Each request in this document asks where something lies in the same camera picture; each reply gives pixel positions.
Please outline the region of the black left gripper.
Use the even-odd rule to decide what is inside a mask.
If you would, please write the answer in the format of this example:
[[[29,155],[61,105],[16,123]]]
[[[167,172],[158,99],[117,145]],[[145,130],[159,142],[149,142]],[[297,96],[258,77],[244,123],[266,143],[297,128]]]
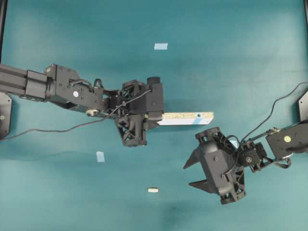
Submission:
[[[115,106],[120,107],[116,111],[115,124],[118,128],[124,146],[137,147],[147,145],[146,131],[159,126],[164,113],[137,114],[132,112],[131,103],[123,105],[145,92],[144,83],[137,80],[126,82],[122,90],[115,96]]]

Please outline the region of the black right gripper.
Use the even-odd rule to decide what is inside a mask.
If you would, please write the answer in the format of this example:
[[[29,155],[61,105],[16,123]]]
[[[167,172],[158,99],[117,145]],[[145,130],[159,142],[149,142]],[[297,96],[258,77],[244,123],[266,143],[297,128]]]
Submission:
[[[223,177],[227,177],[227,180],[231,183],[233,188],[232,191],[226,195],[218,195],[220,196],[220,202],[223,205],[226,205],[228,203],[237,202],[245,197],[244,168],[238,165],[237,147],[221,133],[218,127],[200,132],[196,134],[195,137],[198,140],[199,145],[206,141],[213,141],[216,143],[218,148],[224,150],[228,154],[228,165],[230,168]],[[183,169],[187,169],[197,163],[200,163],[200,165],[204,167],[204,160],[204,150],[199,146],[193,150]],[[212,193],[207,180],[190,182],[189,185],[207,193]]]

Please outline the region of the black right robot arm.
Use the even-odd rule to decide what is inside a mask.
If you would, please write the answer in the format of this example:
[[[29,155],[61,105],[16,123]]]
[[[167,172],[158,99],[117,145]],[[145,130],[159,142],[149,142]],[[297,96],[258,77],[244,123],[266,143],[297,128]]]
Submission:
[[[234,203],[246,196],[244,169],[261,171],[271,165],[286,169],[291,166],[293,154],[308,151],[308,123],[272,128],[246,141],[231,142],[219,127],[195,135],[199,142],[186,161],[184,169],[200,163],[206,179],[189,185],[214,193],[223,205]]]

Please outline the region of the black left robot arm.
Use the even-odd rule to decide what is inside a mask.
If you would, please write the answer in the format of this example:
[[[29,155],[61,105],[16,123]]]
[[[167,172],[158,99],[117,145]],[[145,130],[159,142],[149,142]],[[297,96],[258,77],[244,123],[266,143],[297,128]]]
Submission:
[[[132,80],[120,90],[107,90],[100,79],[93,83],[78,73],[52,64],[43,73],[1,65],[0,138],[9,139],[12,95],[34,102],[51,102],[84,113],[95,123],[112,119],[124,146],[147,144],[146,132],[158,126],[164,113],[163,85],[159,77],[146,83]]]

